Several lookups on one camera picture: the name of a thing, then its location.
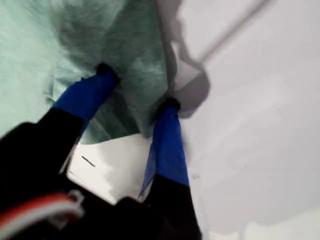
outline white wire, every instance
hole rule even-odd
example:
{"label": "white wire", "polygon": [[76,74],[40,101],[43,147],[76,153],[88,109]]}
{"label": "white wire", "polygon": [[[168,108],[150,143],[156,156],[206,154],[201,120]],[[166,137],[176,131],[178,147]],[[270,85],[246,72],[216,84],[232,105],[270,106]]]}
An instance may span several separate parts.
{"label": "white wire", "polygon": [[5,223],[0,228],[0,240],[9,240],[15,234],[30,227],[31,225],[47,219],[53,215],[72,213],[78,218],[84,215],[84,210],[70,201],[55,202],[32,209],[21,216],[17,216],[13,220]]}

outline green cloth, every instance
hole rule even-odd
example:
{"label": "green cloth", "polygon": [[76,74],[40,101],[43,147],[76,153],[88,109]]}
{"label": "green cloth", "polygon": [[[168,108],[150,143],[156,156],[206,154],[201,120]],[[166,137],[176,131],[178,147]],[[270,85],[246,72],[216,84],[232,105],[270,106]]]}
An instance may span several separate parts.
{"label": "green cloth", "polygon": [[151,134],[168,87],[154,0],[2,0],[0,14],[0,134],[38,121],[100,62],[121,83],[81,142]]}

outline red wire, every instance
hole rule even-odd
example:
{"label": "red wire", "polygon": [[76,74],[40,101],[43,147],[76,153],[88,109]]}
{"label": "red wire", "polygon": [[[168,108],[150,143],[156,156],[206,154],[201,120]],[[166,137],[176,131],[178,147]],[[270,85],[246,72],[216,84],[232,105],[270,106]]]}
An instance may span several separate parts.
{"label": "red wire", "polygon": [[31,210],[34,210],[39,207],[44,207],[46,205],[51,205],[53,203],[65,202],[65,201],[69,201],[72,203],[71,199],[66,194],[63,194],[63,193],[55,193],[55,194],[34,198],[30,201],[23,203],[22,205],[13,207],[8,211],[4,212],[3,214],[1,214],[0,228],[6,223],[9,223],[10,221],[12,221],[12,219],[20,215],[23,215]]}

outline folded cloth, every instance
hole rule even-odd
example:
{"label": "folded cloth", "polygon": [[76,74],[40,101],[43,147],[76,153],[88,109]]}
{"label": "folded cloth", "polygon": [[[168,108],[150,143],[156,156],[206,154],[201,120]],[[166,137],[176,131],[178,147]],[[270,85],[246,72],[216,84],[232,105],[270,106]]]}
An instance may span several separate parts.
{"label": "folded cloth", "polygon": [[81,142],[152,133],[168,88],[154,0],[4,0],[0,13],[1,134],[18,122],[37,121],[101,62],[120,84]]}

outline green fabric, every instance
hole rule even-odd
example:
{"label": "green fabric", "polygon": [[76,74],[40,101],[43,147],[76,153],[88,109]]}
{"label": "green fabric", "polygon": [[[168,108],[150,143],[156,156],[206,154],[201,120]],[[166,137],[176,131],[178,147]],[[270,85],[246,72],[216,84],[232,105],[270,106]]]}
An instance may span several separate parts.
{"label": "green fabric", "polygon": [[0,15],[0,134],[39,120],[100,62],[121,84],[81,142],[151,134],[168,87],[154,0],[2,0]]}

